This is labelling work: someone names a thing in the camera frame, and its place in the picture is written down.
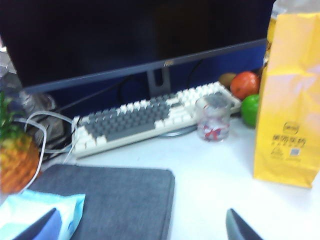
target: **white desk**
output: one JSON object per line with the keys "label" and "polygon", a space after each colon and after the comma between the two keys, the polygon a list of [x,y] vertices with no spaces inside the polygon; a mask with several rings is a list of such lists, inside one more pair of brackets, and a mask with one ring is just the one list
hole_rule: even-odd
{"label": "white desk", "polygon": [[75,160],[84,166],[169,169],[175,175],[172,240],[226,240],[234,208],[265,240],[320,239],[320,178],[313,189],[253,179],[255,131],[231,121],[224,142],[196,132],[153,138]]}

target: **mechanical keyboard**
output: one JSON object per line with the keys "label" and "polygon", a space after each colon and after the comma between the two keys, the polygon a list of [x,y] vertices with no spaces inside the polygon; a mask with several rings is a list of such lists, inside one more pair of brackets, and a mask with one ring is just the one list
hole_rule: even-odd
{"label": "mechanical keyboard", "polygon": [[195,103],[210,94],[227,97],[231,113],[240,111],[240,100],[219,82],[136,101],[76,116],[72,124],[72,153],[81,158],[195,125]]}

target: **qr code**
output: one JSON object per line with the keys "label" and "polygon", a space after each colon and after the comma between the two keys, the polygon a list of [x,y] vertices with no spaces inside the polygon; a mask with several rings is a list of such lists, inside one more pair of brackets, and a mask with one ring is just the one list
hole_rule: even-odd
{"label": "qr code", "polygon": [[290,152],[290,156],[299,156],[300,149],[299,148],[292,148]]}

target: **yellow paper bag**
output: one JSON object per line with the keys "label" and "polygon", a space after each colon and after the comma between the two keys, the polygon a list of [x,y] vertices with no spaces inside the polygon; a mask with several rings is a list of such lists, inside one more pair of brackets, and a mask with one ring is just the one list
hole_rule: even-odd
{"label": "yellow paper bag", "polygon": [[254,177],[310,188],[320,170],[320,13],[280,14],[270,36]]}

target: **computer monitor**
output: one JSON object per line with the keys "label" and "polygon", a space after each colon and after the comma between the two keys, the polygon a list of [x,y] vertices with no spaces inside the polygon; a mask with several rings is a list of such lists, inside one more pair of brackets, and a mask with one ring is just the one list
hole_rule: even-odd
{"label": "computer monitor", "polygon": [[274,0],[1,0],[0,36],[29,92],[265,43]]}

